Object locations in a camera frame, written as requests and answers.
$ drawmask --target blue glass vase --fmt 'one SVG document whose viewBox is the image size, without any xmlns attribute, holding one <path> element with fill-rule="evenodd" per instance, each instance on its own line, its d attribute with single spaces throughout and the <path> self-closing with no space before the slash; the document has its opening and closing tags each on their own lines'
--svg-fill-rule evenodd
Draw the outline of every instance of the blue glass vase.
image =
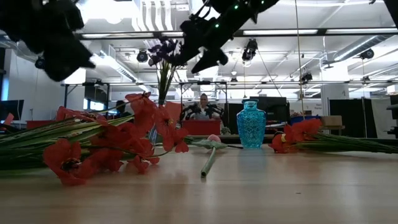
<svg viewBox="0 0 398 224">
<path fill-rule="evenodd" d="M 266 133 L 266 112 L 257 109 L 258 100 L 243 100 L 237 117 L 239 138 L 245 148 L 260 148 Z"/>
</svg>

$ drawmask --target black monitor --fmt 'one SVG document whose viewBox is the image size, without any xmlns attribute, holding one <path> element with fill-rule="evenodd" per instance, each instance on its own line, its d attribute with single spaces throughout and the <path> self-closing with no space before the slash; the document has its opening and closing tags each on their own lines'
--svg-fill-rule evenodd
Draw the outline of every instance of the black monitor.
<svg viewBox="0 0 398 224">
<path fill-rule="evenodd" d="M 290 111 L 286 97 L 250 96 L 257 99 L 257 108 L 267 113 L 267 121 L 289 121 Z"/>
<path fill-rule="evenodd" d="M 24 100 L 0 101 L 0 121 L 4 121 L 9 113 L 14 115 L 14 121 L 21 120 L 23 107 Z"/>
</svg>

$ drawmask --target glass vase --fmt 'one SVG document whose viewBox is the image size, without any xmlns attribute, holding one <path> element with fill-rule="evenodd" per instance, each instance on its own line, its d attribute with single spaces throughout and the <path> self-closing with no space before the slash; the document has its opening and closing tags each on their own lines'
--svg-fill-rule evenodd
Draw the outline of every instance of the glass vase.
<svg viewBox="0 0 398 224">
<path fill-rule="evenodd" d="M 258 100 L 243 100 L 243 110 L 236 115 L 238 132 L 244 148 L 261 148 L 266 133 L 266 112 L 257 109 Z"/>
<path fill-rule="evenodd" d="M 157 103 L 156 106 L 159 106 L 159 105 L 165 106 L 165 101 L 164 100 L 159 100 L 159 103 Z M 158 138 L 159 137 L 158 137 L 158 134 L 157 134 L 157 131 L 156 131 L 156 126 L 154 125 L 152 127 L 152 129 L 149 131 L 148 139 L 150 140 L 152 145 L 155 146 L 156 143 L 158 142 Z"/>
</svg>

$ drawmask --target desk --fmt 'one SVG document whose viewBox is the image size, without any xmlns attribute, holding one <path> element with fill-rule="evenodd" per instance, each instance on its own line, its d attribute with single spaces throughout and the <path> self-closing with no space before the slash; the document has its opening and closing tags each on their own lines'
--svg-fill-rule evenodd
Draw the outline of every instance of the desk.
<svg viewBox="0 0 398 224">
<path fill-rule="evenodd" d="M 398 223 L 398 157 L 357 156 L 223 149 L 203 180 L 208 154 L 191 147 L 79 187 L 49 170 L 1 177 L 1 223 Z"/>
</svg>

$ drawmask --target fluorescent light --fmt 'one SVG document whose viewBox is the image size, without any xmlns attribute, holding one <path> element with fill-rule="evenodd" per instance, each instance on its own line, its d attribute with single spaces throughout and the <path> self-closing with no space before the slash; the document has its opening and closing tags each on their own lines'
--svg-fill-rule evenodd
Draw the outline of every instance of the fluorescent light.
<svg viewBox="0 0 398 224">
<path fill-rule="evenodd" d="M 318 30 L 308 29 L 308 30 L 298 30 L 299 34 L 316 34 Z M 245 30 L 244 35 L 294 35 L 297 34 L 297 30 Z"/>
<path fill-rule="evenodd" d="M 368 29 L 328 29 L 327 34 L 366 34 L 366 33 L 396 33 L 395 28 L 368 28 Z"/>
<path fill-rule="evenodd" d="M 383 3 L 382 0 L 377 0 L 375 3 Z M 279 1 L 278 4 L 288 5 L 288 6 L 295 6 L 294 1 Z M 306 2 L 298 2 L 297 6 L 299 7 L 337 7 L 337 6 L 355 6 L 361 4 L 369 4 L 369 1 L 356 1 L 356 2 L 346 2 L 346 3 L 306 3 Z"/>
<path fill-rule="evenodd" d="M 98 34 L 82 34 L 83 38 L 87 39 L 102 39 L 102 38 L 131 38 L 131 37 L 153 37 L 151 32 L 131 32 L 131 33 L 98 33 Z"/>
<path fill-rule="evenodd" d="M 167 37 L 181 37 L 183 32 L 162 32 L 162 35 Z"/>
</svg>

